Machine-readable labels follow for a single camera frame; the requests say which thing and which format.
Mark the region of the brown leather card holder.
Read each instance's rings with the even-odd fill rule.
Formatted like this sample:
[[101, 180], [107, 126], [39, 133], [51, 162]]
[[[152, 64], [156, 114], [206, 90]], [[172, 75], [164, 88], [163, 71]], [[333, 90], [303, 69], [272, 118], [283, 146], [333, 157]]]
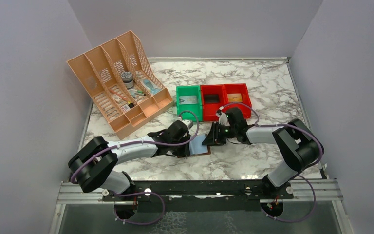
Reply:
[[200, 134], [197, 135], [190, 143], [187, 156], [201, 156], [201, 155], [210, 155], [211, 150], [207, 145], [203, 145], [206, 135]]

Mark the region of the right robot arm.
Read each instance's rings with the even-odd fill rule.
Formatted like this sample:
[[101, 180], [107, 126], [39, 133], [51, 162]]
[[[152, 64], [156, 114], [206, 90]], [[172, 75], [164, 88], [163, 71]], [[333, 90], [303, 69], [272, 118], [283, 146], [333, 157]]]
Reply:
[[299, 119], [285, 124], [248, 124], [237, 107], [223, 112], [218, 110], [219, 120], [212, 123], [202, 145], [225, 145], [231, 138], [241, 144], [276, 144], [283, 161], [262, 179], [262, 194], [274, 198], [281, 188], [305, 169], [315, 165], [324, 154], [320, 141]]

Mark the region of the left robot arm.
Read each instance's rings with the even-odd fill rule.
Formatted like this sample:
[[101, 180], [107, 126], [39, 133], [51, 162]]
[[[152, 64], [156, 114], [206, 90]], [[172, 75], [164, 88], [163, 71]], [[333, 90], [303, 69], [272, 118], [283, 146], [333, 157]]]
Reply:
[[128, 200], [135, 185], [126, 172], [116, 172], [114, 167], [139, 158], [188, 155], [192, 126], [191, 120], [177, 120], [161, 131], [115, 143], [94, 137], [68, 162], [72, 172], [70, 181], [85, 193], [102, 188], [115, 192], [121, 200]]

